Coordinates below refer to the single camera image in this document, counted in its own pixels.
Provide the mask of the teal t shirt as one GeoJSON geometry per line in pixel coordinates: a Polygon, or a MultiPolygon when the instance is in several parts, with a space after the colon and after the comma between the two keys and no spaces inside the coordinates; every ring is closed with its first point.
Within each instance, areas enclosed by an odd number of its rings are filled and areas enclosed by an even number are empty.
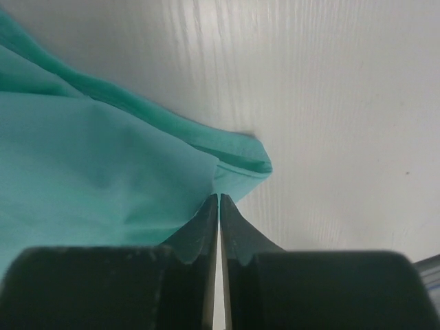
{"type": "Polygon", "coordinates": [[[257,139],[64,64],[1,13],[1,269],[34,246],[155,245],[272,174],[257,139]]]}

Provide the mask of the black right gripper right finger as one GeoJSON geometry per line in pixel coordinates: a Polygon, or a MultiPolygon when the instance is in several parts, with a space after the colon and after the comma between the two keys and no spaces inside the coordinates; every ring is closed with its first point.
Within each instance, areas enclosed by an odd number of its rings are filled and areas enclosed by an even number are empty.
{"type": "Polygon", "coordinates": [[[417,270],[390,251],[286,251],[220,198],[228,329],[434,329],[417,270]]]}

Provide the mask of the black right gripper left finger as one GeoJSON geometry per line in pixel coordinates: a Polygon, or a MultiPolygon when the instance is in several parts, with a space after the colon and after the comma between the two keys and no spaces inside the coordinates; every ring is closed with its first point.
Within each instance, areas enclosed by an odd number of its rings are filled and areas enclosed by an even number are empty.
{"type": "Polygon", "coordinates": [[[1,281],[2,329],[211,329],[218,197],[163,243],[32,247],[1,281]]]}

